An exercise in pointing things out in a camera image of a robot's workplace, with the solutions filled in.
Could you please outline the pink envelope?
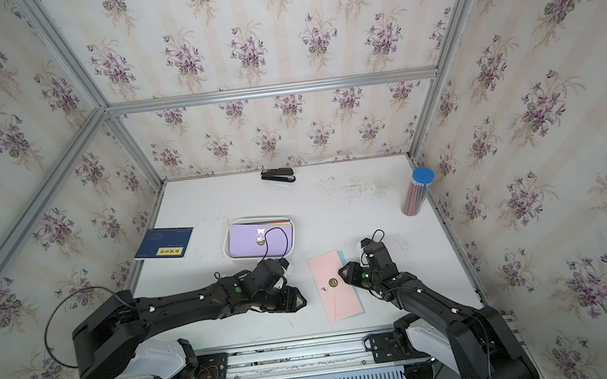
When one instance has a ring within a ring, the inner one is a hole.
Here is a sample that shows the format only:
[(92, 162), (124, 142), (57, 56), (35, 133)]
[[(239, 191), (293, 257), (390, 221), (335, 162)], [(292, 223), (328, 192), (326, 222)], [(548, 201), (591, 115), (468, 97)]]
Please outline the pink envelope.
[(331, 325), (364, 313), (355, 288), (340, 277), (339, 270), (345, 265), (342, 265), (337, 251), (310, 258), (307, 262)]

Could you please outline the light blue envelope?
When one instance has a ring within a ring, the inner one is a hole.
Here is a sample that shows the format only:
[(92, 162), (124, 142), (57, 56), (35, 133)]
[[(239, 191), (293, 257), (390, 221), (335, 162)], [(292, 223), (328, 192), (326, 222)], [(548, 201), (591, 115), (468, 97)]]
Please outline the light blue envelope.
[(340, 251), (337, 251), (337, 254), (338, 254), (338, 258), (340, 258), (340, 260), (341, 260), (342, 265), (345, 265), (346, 264), (346, 258), (344, 256), (344, 253), (340, 250)]

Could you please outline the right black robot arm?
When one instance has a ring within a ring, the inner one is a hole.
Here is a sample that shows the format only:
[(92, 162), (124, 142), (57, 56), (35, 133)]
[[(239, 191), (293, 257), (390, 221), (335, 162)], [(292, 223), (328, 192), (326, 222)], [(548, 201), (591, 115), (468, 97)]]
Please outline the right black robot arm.
[(405, 313), (390, 332), (365, 337), (375, 363), (406, 360), (407, 379), (434, 379), (434, 362), (461, 379), (541, 379), (495, 308), (459, 304), (399, 271), (382, 242), (365, 238), (361, 246), (368, 261), (345, 264), (338, 272), (341, 280)]

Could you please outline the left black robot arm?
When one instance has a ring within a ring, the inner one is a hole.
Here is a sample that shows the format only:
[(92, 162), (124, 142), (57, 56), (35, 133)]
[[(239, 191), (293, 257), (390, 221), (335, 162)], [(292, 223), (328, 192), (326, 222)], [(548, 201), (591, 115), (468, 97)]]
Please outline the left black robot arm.
[(295, 313), (307, 300), (287, 284), (285, 259), (263, 259), (254, 270), (216, 276), (205, 288), (166, 297), (120, 291), (72, 332), (79, 379), (115, 379), (136, 359), (138, 347), (158, 334), (195, 322), (250, 311)]

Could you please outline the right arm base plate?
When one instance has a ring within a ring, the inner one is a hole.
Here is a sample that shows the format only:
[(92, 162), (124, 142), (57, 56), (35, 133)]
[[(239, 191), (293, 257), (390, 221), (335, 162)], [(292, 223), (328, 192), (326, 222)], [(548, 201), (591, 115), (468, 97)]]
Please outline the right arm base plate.
[(417, 351), (405, 338), (392, 331), (368, 334), (363, 345), (375, 364), (430, 359), (428, 354)]

